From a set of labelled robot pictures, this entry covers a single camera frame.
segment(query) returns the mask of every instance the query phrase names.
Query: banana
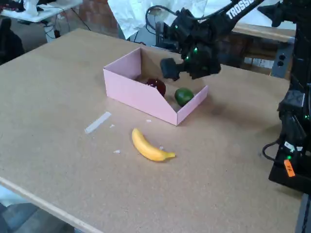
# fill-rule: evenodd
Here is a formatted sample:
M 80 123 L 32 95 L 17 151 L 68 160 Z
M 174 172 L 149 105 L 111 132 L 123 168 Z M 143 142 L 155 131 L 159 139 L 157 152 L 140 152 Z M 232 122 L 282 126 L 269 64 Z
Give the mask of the banana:
M 132 140 L 136 149 L 147 159 L 163 161 L 167 158 L 175 157 L 175 153 L 168 153 L 150 145 L 142 133 L 136 128 L 132 131 Z

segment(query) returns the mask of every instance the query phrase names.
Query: lime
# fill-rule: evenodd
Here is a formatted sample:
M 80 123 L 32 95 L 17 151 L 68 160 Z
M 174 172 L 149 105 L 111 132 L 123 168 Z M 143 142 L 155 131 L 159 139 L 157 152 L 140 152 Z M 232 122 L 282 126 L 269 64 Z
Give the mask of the lime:
M 181 107 L 185 106 L 193 97 L 193 92 L 185 87 L 181 87 L 175 92 L 175 99 Z

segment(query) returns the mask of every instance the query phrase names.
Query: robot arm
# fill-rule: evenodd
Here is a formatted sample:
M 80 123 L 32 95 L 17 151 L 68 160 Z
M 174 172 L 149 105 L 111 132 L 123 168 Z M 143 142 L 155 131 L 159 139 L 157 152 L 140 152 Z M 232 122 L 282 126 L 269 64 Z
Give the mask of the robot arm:
M 244 15 L 262 2 L 232 0 L 224 8 L 202 18 L 194 18 L 186 9 L 176 13 L 169 10 L 177 16 L 169 27 L 169 36 L 178 42 L 177 50 L 183 62 L 176 64 L 173 58 L 163 59 L 160 63 L 163 77 L 177 80 L 180 72 L 188 72 L 192 79 L 197 79 L 219 73 L 221 66 L 215 42 L 229 34 Z M 277 109 L 282 131 L 274 143 L 262 150 L 262 154 L 274 162 L 269 179 L 311 194 L 311 0 L 283 0 L 258 10 L 272 20 L 273 27 L 283 21 L 296 23 L 290 87 Z M 274 144 L 279 147 L 272 158 L 265 150 Z M 287 172 L 289 163 L 294 176 Z
M 221 67 L 215 42 L 228 35 L 243 16 L 262 2 L 263 0 L 235 0 L 202 18 L 194 18 L 184 8 L 177 11 L 177 18 L 169 28 L 169 37 L 178 42 L 178 51 L 184 62 L 176 65 L 173 59 L 163 60 L 161 68 L 164 78 L 176 81 L 183 71 L 188 72 L 192 79 L 219 73 Z

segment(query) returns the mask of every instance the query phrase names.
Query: table leg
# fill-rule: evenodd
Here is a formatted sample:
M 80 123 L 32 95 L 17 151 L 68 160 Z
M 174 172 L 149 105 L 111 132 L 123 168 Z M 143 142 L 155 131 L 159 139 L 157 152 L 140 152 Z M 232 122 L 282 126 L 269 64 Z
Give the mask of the table leg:
M 47 25 L 44 26 L 45 36 L 47 38 L 47 42 L 50 43 L 55 39 L 54 34 L 54 25 L 51 22 L 48 22 Z
M 302 196 L 295 233 L 308 233 L 311 231 L 311 197 Z

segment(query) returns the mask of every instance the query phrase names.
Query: white cloth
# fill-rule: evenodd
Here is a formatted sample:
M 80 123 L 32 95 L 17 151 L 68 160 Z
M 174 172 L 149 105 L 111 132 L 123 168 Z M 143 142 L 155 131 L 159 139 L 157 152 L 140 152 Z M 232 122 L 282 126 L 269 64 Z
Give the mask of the white cloth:
M 37 16 L 37 4 L 39 0 L 24 0 L 24 8 L 28 14 L 31 16 Z
M 174 12 L 184 7 L 189 9 L 195 17 L 201 17 L 203 14 L 206 16 L 217 11 L 230 2 L 230 0 L 108 0 L 111 11 L 126 39 L 144 27 L 146 24 L 145 14 L 150 6 L 162 5 Z M 261 5 L 271 5 L 277 2 L 278 0 L 265 0 Z M 160 18 L 166 24 L 171 25 L 175 16 L 162 11 Z M 240 22 L 271 27 L 271 20 L 257 9 L 248 13 Z M 291 22 L 283 22 L 279 28 L 296 29 L 296 26 Z

